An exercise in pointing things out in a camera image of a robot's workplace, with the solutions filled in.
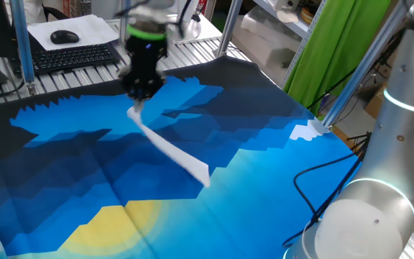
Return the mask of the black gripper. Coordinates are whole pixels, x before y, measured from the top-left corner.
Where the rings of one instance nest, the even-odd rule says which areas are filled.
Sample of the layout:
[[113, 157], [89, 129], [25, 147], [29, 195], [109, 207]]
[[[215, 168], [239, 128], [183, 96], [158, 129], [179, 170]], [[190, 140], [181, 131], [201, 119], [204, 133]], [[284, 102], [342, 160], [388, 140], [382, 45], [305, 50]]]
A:
[[167, 31], [164, 24], [128, 24], [129, 38], [125, 50], [130, 64], [119, 72], [127, 96], [135, 101], [151, 99], [165, 84], [164, 75], [158, 71], [158, 61], [167, 56]]

